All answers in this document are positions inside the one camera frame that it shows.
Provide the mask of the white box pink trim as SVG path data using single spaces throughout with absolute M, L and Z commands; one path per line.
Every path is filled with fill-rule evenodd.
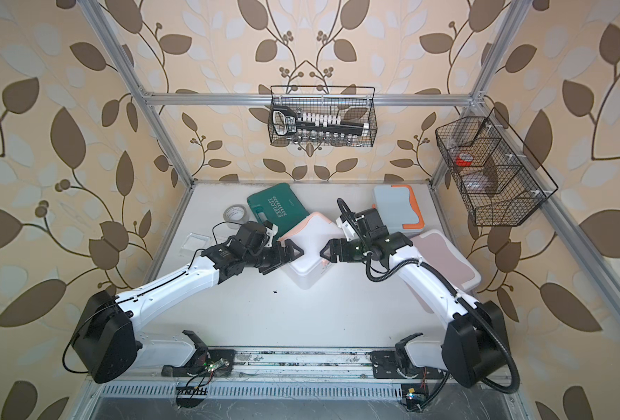
M 321 257 L 322 249 L 331 239 L 342 239 L 343 231 L 322 213 L 310 213 L 301 223 L 280 238 L 291 239 L 304 251 L 302 257 L 285 264 L 282 271 L 301 290 L 310 289 L 330 268 L 331 262 Z

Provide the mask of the blue box orange trim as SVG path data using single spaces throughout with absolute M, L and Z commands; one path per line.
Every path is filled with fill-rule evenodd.
M 423 231 L 425 222 L 410 185 L 377 185 L 373 195 L 374 206 L 390 233 L 413 237 Z

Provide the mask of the pink first aid box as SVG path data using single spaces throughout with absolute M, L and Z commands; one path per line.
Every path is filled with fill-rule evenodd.
M 422 257 L 461 291 L 471 292 L 481 283 L 479 272 L 438 229 L 419 234 L 412 242 Z

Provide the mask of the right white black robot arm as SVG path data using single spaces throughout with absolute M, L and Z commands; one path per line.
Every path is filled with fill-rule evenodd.
M 450 274 L 469 269 L 469 261 L 438 229 L 411 239 L 391 233 L 375 208 L 355 213 L 343 199 L 336 223 L 342 238 L 331 239 L 320 255 L 332 264 L 361 263 L 372 283 L 400 277 L 435 314 L 444 328 L 442 341 L 412 334 L 397 344 L 401 371 L 433 368 L 471 388 L 484 383 L 504 394 L 515 393 L 520 375 L 511 355 L 504 313 L 491 301 L 482 303 L 451 283 L 435 260 Z

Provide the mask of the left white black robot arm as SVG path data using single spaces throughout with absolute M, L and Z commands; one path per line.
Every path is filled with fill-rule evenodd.
M 303 257 L 293 240 L 277 241 L 270 222 L 246 222 L 223 243 L 198 248 L 189 264 L 119 295 L 98 292 L 87 302 L 68 344 L 95 383 L 130 369 L 170 367 L 189 375 L 212 372 L 208 346 L 196 332 L 145 334 L 143 329 L 185 299 L 224 283 L 246 269 L 267 275 Z

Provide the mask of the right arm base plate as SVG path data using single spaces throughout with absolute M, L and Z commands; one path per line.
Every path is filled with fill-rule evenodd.
M 410 334 L 397 342 L 390 350 L 374 350 L 369 353 L 373 376 L 376 379 L 408 379 L 421 381 L 424 375 L 427 379 L 439 380 L 443 371 L 434 367 L 416 367 L 406 353 L 406 344 L 413 339 L 423 336 L 422 332 Z

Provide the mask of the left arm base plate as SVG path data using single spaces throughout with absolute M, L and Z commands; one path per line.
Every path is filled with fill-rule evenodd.
M 234 367 L 234 349 L 210 348 L 196 332 L 183 330 L 183 336 L 192 343 L 188 359 L 181 366 L 164 365 L 164 377 L 207 377 L 211 374 L 228 376 Z

